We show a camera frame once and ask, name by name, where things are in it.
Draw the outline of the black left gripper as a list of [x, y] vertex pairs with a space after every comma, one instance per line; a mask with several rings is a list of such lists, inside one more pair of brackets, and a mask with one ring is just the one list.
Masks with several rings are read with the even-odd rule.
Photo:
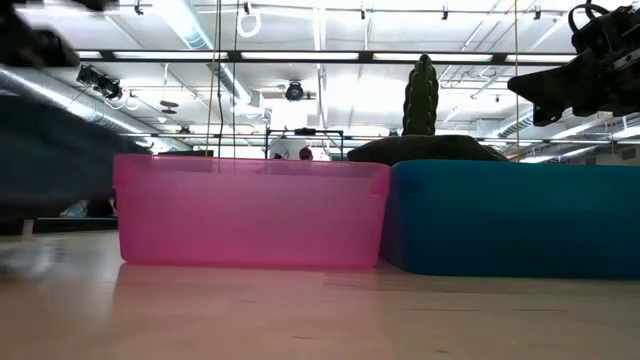
[[58, 33], [32, 28], [15, 0], [0, 0], [0, 65], [23, 68], [75, 67], [80, 58]]

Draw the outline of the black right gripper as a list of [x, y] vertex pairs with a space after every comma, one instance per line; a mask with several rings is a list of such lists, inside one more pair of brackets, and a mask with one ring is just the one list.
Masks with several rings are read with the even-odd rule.
[[512, 77], [507, 87], [533, 105], [533, 125], [559, 121], [565, 110], [576, 116], [640, 113], [640, 9], [608, 10], [586, 1], [589, 22], [577, 27], [569, 13], [575, 56], [549, 70]]

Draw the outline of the blue denim cap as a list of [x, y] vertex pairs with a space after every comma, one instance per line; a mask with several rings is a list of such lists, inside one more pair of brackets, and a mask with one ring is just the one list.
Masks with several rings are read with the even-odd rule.
[[113, 197], [114, 157], [149, 152], [58, 106], [0, 96], [0, 223], [106, 201]]

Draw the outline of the dark grey cap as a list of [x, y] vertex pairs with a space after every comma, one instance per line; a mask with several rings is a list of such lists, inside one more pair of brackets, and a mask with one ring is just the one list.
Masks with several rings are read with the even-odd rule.
[[393, 166], [411, 160], [507, 161], [507, 158], [466, 135], [406, 135], [370, 141], [347, 153], [351, 162]]

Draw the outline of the blue plastic bin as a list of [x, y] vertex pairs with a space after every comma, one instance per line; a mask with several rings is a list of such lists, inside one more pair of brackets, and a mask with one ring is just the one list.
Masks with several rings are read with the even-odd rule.
[[398, 163], [380, 255], [422, 275], [640, 280], [640, 167]]

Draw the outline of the green cactus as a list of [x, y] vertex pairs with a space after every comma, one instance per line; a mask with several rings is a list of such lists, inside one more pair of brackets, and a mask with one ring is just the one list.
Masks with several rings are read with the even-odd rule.
[[435, 134], [439, 102], [437, 74], [428, 54], [422, 54], [409, 73], [403, 103], [402, 135]]

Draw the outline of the black overhead beam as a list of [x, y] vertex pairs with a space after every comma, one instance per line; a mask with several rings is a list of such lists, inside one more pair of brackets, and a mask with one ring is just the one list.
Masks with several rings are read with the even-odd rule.
[[[213, 50], [80, 50], [86, 62], [113, 63], [320, 63], [320, 64], [408, 64], [419, 60], [419, 52], [389, 51], [213, 51]], [[444, 65], [515, 65], [552, 66], [571, 61], [563, 53], [467, 53], [432, 52], [429, 58]]]

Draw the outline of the red plastic bin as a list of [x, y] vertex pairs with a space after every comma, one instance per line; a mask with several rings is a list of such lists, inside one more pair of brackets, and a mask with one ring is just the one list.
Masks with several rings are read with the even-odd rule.
[[138, 265], [369, 268], [384, 164], [118, 155], [121, 257]]

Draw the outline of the silver ventilation duct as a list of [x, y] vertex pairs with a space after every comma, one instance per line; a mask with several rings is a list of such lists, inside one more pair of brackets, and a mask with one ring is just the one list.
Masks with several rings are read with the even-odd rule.
[[89, 122], [105, 125], [120, 133], [158, 133], [155, 128], [90, 96], [87, 90], [76, 90], [38, 70], [0, 66], [0, 87], [59, 106]]

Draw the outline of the black metal stand frame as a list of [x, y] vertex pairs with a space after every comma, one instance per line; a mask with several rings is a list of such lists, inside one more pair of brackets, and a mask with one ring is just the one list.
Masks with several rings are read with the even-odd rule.
[[287, 135], [298, 136], [304, 139], [312, 139], [319, 137], [322, 141], [329, 141], [340, 151], [340, 159], [344, 159], [344, 140], [345, 135], [342, 130], [322, 130], [315, 128], [298, 128], [298, 129], [271, 129], [267, 128], [264, 134], [264, 158], [268, 159], [268, 155], [272, 147]]

